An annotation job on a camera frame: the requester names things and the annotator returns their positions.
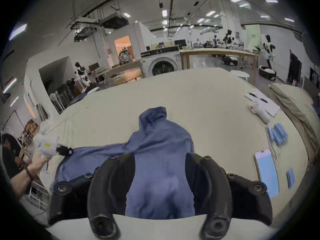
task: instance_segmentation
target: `blue packaged item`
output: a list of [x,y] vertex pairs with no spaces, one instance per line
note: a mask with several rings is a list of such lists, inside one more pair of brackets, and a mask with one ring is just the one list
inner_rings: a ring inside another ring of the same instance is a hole
[[288,179],[288,188],[291,189],[294,186],[294,183],[296,182],[296,178],[294,176],[294,170],[290,168],[287,171],[287,179]]
[[285,136],[288,137],[288,134],[286,132],[286,130],[284,129],[284,127],[282,126],[282,124],[277,123],[277,125],[281,128],[281,130],[285,133]]
[[283,142],[283,139],[279,136],[276,130],[272,130],[274,141],[277,144],[277,146],[280,146]]
[[286,139],[287,136],[286,136],[285,132],[282,131],[282,129],[280,128],[280,126],[279,126],[277,123],[274,125],[274,129],[276,130],[276,132],[279,134],[279,136],[280,136],[283,140]]
[[269,139],[271,142],[273,142],[274,137],[273,137],[273,133],[272,133],[272,128],[270,126],[268,126],[267,130],[268,130]]

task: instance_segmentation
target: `beige tablecloth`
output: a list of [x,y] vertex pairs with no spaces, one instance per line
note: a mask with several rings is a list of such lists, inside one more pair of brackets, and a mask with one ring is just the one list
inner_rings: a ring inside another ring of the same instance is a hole
[[[249,111],[250,100],[244,97],[254,89],[221,68],[162,74],[87,95],[60,115],[48,137],[59,136],[59,143],[73,148],[123,143],[139,129],[138,117],[143,111],[164,106],[167,119],[190,133],[197,154],[211,156],[227,173],[255,181],[254,153],[269,144],[265,124]],[[277,122],[286,129],[288,142],[274,148],[280,194],[271,200],[273,216],[293,196],[308,164],[302,138],[281,110],[270,124]],[[49,162],[51,172],[61,160],[56,156]],[[296,183],[289,190],[286,172],[290,167]]]

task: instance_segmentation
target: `round white stool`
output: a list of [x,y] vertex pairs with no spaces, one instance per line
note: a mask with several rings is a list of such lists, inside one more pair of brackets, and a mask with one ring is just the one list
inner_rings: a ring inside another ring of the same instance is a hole
[[240,70],[231,70],[231,73],[235,74],[236,76],[240,77],[240,78],[245,78],[245,80],[248,82],[248,77],[250,77],[250,75],[246,72],[240,71]]

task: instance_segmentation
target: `beige fabric pile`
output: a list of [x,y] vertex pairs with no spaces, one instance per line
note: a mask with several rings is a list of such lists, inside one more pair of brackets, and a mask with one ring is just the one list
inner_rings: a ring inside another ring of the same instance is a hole
[[269,98],[277,103],[294,123],[306,146],[309,162],[312,162],[320,150],[320,121],[310,95],[298,87],[273,83],[270,85]]

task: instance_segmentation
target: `human hand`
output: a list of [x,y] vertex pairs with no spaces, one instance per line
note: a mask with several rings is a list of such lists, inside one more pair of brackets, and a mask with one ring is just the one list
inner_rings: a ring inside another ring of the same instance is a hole
[[51,157],[47,158],[40,158],[37,161],[33,162],[28,166],[28,171],[32,175],[32,177],[36,178],[38,173],[41,171],[42,166],[48,162],[51,159]]

